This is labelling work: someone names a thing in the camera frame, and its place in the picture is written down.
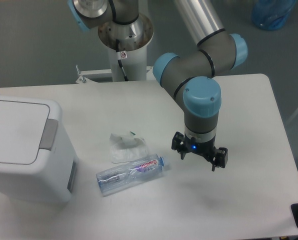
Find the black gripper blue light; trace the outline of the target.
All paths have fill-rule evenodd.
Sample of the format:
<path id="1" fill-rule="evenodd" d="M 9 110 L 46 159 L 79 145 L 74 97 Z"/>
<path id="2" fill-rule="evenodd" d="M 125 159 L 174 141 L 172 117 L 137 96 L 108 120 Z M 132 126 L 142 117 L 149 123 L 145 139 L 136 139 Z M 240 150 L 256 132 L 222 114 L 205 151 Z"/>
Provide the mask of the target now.
<path id="1" fill-rule="evenodd" d="M 193 153 L 205 158 L 212 164 L 211 170 L 214 172 L 216 168 L 225 168 L 228 162 L 228 149 L 226 147 L 215 147 L 214 136 L 206 142 L 197 142 L 193 137 L 189 139 L 187 135 L 176 132 L 172 138 L 171 149 L 180 154 L 180 159 L 183 160 L 187 153 Z"/>

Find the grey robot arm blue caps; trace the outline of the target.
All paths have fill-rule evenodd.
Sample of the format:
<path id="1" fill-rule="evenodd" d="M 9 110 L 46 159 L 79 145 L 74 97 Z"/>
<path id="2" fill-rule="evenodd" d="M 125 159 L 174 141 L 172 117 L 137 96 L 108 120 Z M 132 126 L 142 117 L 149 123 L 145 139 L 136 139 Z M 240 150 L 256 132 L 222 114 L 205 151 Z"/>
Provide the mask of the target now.
<path id="1" fill-rule="evenodd" d="M 242 64 L 248 47 L 240 35 L 226 32 L 209 0 L 177 0 L 175 5 L 197 51 L 185 58 L 165 53 L 153 65 L 155 79 L 184 113 L 184 133 L 175 133 L 171 147 L 182 158 L 193 153 L 213 168 L 224 168 L 228 150 L 215 146 L 222 97 L 214 77 Z M 81 30 L 98 29 L 113 81 L 146 78 L 147 45 L 154 30 L 138 1 L 70 0 L 68 6 Z"/>

